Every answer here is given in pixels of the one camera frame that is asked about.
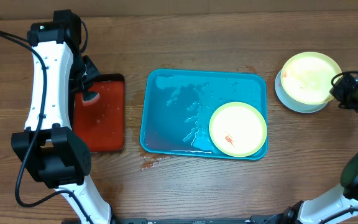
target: blue plate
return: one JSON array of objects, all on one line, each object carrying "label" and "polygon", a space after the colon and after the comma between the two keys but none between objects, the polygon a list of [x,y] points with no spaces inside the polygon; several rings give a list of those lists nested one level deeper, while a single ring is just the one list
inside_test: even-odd
[{"label": "blue plate", "polygon": [[232,157],[209,136],[209,120],[229,102],[257,109],[267,122],[264,79],[256,74],[157,69],[147,79],[140,144],[152,153],[256,161],[267,152],[268,138],[255,154]]}]

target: wood grain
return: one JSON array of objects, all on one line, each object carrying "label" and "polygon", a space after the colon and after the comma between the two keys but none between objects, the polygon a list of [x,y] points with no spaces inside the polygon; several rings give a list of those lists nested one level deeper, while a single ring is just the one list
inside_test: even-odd
[{"label": "wood grain", "polygon": [[[84,19],[86,53],[102,73],[126,79],[126,148],[93,154],[92,178],[120,217],[249,217],[282,212],[334,187],[358,151],[358,114],[332,101],[316,114],[286,109],[273,81],[299,52],[332,57],[342,70],[358,67],[358,11]],[[25,36],[35,21],[0,21]],[[230,72],[253,70],[267,83],[269,150],[258,162],[180,157],[148,162],[139,144],[147,75],[156,68]],[[11,134],[23,130],[32,91],[32,58],[0,38],[0,223],[59,223],[75,218],[62,197],[35,208],[14,200],[20,161]],[[33,202],[50,193],[27,173],[21,195]],[[358,217],[348,221],[358,223]]]}]

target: wooden table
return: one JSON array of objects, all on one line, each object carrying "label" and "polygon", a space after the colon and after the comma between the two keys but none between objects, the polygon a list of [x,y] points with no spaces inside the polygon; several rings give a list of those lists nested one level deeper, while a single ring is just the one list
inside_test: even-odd
[{"label": "wooden table", "polygon": [[[332,101],[316,114],[286,109],[273,89],[284,62],[299,52],[332,57],[342,70],[358,68],[358,11],[84,18],[86,51],[102,73],[126,79],[126,148],[93,154],[91,176],[120,217],[249,217],[282,212],[339,182],[358,151],[358,114]],[[25,36],[36,21],[0,21]],[[147,75],[156,68],[255,72],[267,83],[269,150],[259,162],[160,155],[139,144]],[[60,223],[75,218],[63,197],[35,208],[14,199],[20,160],[11,134],[29,112],[31,54],[0,38],[0,223]],[[21,195],[34,202],[52,190],[25,174]],[[358,218],[348,223],[358,223]]]}]

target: pale yellow plate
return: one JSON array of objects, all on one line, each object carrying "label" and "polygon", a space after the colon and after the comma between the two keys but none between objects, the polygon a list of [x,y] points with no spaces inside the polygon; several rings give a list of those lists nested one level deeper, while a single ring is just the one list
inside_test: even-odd
[{"label": "pale yellow plate", "polygon": [[226,103],[212,114],[209,135],[223,153],[245,157],[264,145],[267,126],[264,117],[253,106],[241,102]]},{"label": "pale yellow plate", "polygon": [[339,73],[339,65],[327,55],[303,52],[285,63],[281,83],[294,100],[307,105],[320,105],[334,98],[329,93],[331,80]]}]

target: blue tray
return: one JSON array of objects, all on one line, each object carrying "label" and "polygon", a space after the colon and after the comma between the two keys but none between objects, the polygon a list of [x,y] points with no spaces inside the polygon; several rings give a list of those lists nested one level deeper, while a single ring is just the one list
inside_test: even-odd
[{"label": "blue tray", "polygon": [[209,136],[214,111],[228,102],[256,108],[267,122],[264,79],[255,74],[157,69],[147,79],[140,144],[152,153],[256,161],[267,152],[268,138],[255,154],[232,157]]}]

